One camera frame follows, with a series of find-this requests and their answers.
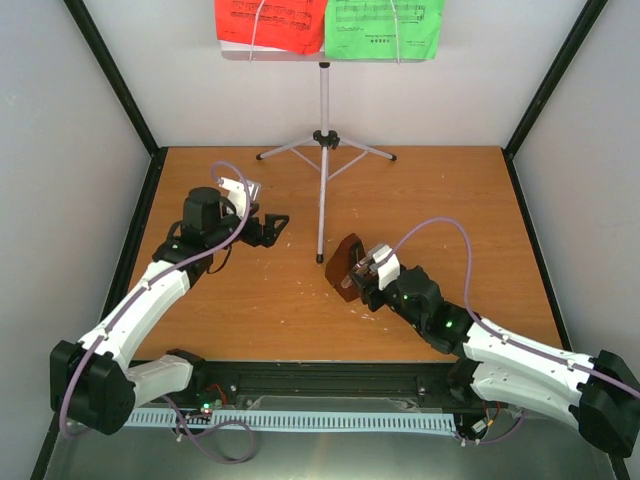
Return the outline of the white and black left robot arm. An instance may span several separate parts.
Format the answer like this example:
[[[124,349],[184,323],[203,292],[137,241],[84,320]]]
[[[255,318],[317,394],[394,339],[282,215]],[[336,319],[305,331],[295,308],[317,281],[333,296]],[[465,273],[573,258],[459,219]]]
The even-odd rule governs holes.
[[[212,271],[214,255],[243,242],[269,248],[289,222],[283,214],[259,219],[259,187],[224,180],[220,189],[190,190],[183,214],[168,230],[143,276],[122,301],[79,341],[59,342],[50,354],[50,403],[105,435],[120,430],[132,411],[163,395],[186,402],[208,390],[203,358],[180,349],[132,366],[139,346],[169,308]]]

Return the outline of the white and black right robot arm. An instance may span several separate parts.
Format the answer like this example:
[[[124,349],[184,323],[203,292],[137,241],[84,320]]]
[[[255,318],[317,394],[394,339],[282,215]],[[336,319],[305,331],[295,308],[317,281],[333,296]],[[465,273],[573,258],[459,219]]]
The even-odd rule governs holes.
[[[465,399],[510,404],[575,428],[599,450],[621,458],[639,436],[639,381],[617,354],[590,356],[515,334],[445,300],[421,267],[366,255],[347,282],[363,304],[388,307],[433,349],[457,357],[451,391]]]

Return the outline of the clear plastic metronome cover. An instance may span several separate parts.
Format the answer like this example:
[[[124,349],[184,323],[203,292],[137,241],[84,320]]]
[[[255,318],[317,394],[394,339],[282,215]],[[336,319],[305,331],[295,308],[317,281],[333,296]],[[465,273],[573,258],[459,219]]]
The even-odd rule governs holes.
[[[366,289],[376,282],[376,271],[373,268],[375,260],[367,255],[356,262],[341,280],[340,286],[343,289],[355,288],[358,291]]]

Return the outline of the brown wooden metronome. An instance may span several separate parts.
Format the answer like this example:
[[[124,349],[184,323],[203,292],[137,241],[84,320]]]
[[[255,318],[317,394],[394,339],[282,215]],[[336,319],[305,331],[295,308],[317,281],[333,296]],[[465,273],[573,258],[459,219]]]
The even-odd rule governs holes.
[[[351,270],[366,256],[361,238],[351,233],[338,245],[325,268],[325,278],[347,303],[360,299],[359,291],[349,277]]]

